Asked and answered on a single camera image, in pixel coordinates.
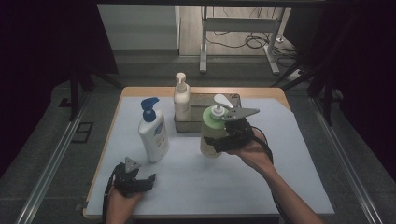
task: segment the pump dispenser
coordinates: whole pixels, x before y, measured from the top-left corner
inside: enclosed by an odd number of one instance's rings
[[[226,105],[233,108],[233,104],[222,94],[215,95],[216,105],[208,107],[202,115],[202,131],[201,131],[201,145],[200,149],[204,156],[208,158],[216,158],[220,153],[217,153],[213,146],[206,143],[204,137],[219,139],[227,136],[225,131],[225,121],[222,119],[228,113],[228,110],[223,107]]]
[[[191,120],[190,86],[186,83],[186,74],[176,74],[177,85],[175,86],[175,121]]]
[[[151,163],[162,159],[169,149],[163,112],[161,110],[153,110],[153,106],[159,101],[157,97],[152,97],[141,102],[144,111],[138,132],[145,147],[148,161]]]

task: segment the box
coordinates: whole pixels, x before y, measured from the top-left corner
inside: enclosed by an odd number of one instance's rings
[[[191,120],[176,121],[176,131],[178,133],[200,133],[202,126],[202,114],[204,111],[215,105],[213,99],[216,94],[214,93],[191,93]],[[234,107],[241,107],[241,97],[237,93],[223,93],[225,97],[233,104]]]

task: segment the person's left hand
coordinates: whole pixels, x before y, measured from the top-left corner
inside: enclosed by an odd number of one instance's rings
[[[124,224],[142,197],[143,192],[140,192],[136,193],[132,198],[124,198],[112,186],[108,193],[106,224]]]

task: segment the blue pump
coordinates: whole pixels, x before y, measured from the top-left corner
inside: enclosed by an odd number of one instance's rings
[[[145,122],[152,122],[157,118],[152,107],[159,101],[160,99],[158,99],[158,97],[151,97],[142,101],[141,105],[142,109],[144,110],[143,120]]]

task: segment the person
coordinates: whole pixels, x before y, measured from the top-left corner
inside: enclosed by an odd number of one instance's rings
[[[264,135],[253,129],[254,134],[266,142]],[[306,204],[294,190],[277,173],[262,146],[250,141],[245,147],[227,152],[236,155],[242,161],[257,171],[267,182],[278,204],[287,215],[291,223],[324,223],[324,221]],[[143,197],[143,193],[137,193],[132,198],[124,198],[113,187],[109,192],[106,224],[123,224],[131,216],[136,204]]]

